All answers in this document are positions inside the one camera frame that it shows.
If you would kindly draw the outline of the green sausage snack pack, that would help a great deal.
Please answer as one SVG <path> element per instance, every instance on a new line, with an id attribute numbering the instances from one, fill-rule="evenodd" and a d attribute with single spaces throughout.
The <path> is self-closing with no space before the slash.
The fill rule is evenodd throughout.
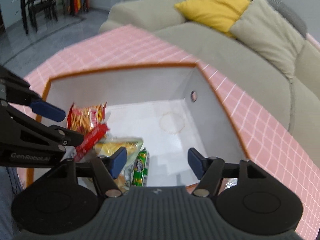
<path id="1" fill-rule="evenodd" d="M 132 186 L 146 186 L 149 172 L 150 155 L 146 148 L 142 149 L 134 163 Z"/>

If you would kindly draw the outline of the potato stick snack bag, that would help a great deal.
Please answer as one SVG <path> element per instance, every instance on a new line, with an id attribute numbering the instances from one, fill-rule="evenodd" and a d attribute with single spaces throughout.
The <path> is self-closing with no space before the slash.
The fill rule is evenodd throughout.
<path id="1" fill-rule="evenodd" d="M 100 140 L 93 147 L 122 193 L 130 189 L 133 167 L 142 146 L 142 138 L 112 137 Z"/>

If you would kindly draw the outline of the red fries snack bag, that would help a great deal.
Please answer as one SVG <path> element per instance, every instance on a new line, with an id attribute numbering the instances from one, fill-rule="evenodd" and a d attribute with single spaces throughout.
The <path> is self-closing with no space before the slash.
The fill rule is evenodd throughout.
<path id="1" fill-rule="evenodd" d="M 105 122 L 106 106 L 107 102 L 80 108 L 73 103 L 67 114 L 67 128 L 83 135 L 88 134 Z"/>

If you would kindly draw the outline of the yellow cushion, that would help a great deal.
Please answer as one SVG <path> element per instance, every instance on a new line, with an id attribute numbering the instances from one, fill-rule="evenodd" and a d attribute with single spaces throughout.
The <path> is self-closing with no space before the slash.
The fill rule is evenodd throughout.
<path id="1" fill-rule="evenodd" d="M 233 38 L 231 26 L 240 18 L 251 0 L 186 0 L 175 4 L 183 16 Z"/>

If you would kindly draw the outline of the beige cushion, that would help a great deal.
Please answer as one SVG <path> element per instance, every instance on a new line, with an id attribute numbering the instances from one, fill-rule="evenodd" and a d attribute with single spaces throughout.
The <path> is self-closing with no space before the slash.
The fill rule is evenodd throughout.
<path id="1" fill-rule="evenodd" d="M 305 38 L 267 0 L 253 0 L 230 32 L 289 80 L 293 79 Z"/>

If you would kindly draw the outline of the black dining chairs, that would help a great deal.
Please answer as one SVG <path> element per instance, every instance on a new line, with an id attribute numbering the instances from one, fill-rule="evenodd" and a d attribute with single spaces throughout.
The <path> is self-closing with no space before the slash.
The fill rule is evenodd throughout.
<path id="1" fill-rule="evenodd" d="M 44 12 L 47 16 L 57 21 L 57 14 L 55 9 L 55 0 L 20 0 L 22 22 L 25 33 L 28 35 L 28 24 L 27 24 L 27 14 L 29 15 L 29 20 L 31 26 L 38 31 L 36 15 L 40 12 Z"/>

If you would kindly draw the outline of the red snack bar packet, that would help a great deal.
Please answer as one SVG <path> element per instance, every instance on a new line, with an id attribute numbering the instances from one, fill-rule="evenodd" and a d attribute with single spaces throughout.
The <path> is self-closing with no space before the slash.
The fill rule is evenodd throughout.
<path id="1" fill-rule="evenodd" d="M 74 160 L 79 162 L 106 135 L 108 130 L 107 124 L 99 124 L 85 135 L 83 142 L 75 148 Z"/>

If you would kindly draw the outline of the beige sofa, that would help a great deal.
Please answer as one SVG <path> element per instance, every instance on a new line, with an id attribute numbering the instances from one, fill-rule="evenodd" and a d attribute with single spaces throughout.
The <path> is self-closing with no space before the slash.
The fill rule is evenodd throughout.
<path id="1" fill-rule="evenodd" d="M 268 110 L 319 162 L 319 49 L 309 38 L 293 59 L 292 74 L 241 42 L 186 20 L 174 5 L 184 0 L 132 0 L 115 4 L 100 32 L 130 24 L 150 31 L 216 68 Z"/>

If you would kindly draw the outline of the orange-rimmed white storage box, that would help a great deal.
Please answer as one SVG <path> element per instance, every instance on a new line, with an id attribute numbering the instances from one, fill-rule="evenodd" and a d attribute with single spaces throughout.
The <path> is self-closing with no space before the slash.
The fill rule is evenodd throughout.
<path id="1" fill-rule="evenodd" d="M 146 64 L 65 74 L 49 79 L 44 100 L 67 111 L 106 103 L 112 137 L 139 137 L 150 154 L 148 186 L 197 183 L 189 148 L 228 163 L 246 158 L 213 85 L 198 66 Z"/>

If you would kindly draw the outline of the pink grid tablecloth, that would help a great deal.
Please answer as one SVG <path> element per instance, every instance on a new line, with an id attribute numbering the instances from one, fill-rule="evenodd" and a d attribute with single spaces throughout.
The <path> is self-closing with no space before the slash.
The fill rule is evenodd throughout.
<path id="1" fill-rule="evenodd" d="M 135 67 L 196 67 L 221 100 L 245 154 L 288 186 L 302 200 L 297 232 L 315 239 L 319 230 L 319 168 L 271 113 L 221 72 L 155 35 L 126 25 L 68 46 L 25 76 L 32 90 L 46 96 L 58 76 Z"/>

